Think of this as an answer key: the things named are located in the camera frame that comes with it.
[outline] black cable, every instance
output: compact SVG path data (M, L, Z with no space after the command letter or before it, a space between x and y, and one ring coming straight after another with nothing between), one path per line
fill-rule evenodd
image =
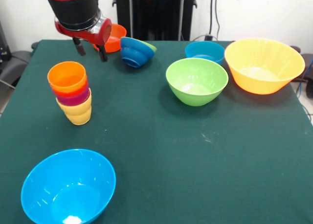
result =
M308 69L303 73L303 75L302 75L302 77L301 77L300 83L299 83L299 85L298 85L298 87L297 87L297 90L295 91L295 94L296 94L297 96L298 96L299 90L301 90L301 85L302 85L303 79L304 79L305 75L309 73L309 71L310 71L312 65L313 65L313 59L312 59L312 61L311 61L310 66L309 66Z
M200 35L200 36L197 36L195 39L193 39L192 41L194 42L196 39L200 38L200 37L204 37L204 36L211 36L213 38L215 38L217 40L217 38L211 34L204 34L204 35Z
M210 11L210 31L209 34L212 32L212 15L213 15L213 0L211 0L211 11Z
M217 0L215 0L215 18L216 18L216 22L217 22L217 26L218 26L216 38L218 39L219 38L219 32L220 32L220 23L219 23L219 19L217 17Z
M26 60L24 60L24 59L21 59L21 58L15 56L15 55L12 55L12 57L13 57L13 58L16 58L16 59L19 59L19 60L21 60L21 61L23 61L23 62L25 62L25 63L27 63L27 64L29 63L28 61L26 61Z
M311 117L311 114L309 113L308 109L307 109L304 105L302 105L302 107L303 107L304 110L306 111L306 113L307 113L307 115L308 115L310 121L312 121L312 117Z

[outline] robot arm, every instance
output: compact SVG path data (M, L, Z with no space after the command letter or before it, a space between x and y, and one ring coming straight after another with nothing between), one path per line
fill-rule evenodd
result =
M99 0L48 0L56 16L57 30L73 38L79 54L85 55L80 39L99 48L101 60L107 61L104 48L109 39L112 22L103 17L98 8Z

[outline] stacked cups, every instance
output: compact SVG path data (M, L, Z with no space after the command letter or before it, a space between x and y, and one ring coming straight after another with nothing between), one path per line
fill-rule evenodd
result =
M86 70L77 62L62 62L53 66L48 81L56 101L74 125L86 124L91 117L91 90Z

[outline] green bowl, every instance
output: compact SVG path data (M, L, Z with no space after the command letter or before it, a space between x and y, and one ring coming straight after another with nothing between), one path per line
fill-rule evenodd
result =
M151 44L149 44L149 43L147 43L147 42L143 42L143 41L141 41L141 40L138 40L138 41L144 43L145 45L147 45L148 47L150 47L154 52L156 52L157 48L156 48L154 45L151 45Z
M202 106L215 99L228 83L225 69L201 58L181 59L166 70L173 93L184 104Z

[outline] large blue bowl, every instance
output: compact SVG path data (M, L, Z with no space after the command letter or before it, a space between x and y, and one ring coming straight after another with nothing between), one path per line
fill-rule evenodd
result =
M37 224L89 224L108 205L115 184L114 169L101 154L62 151L29 173L22 187L22 207Z

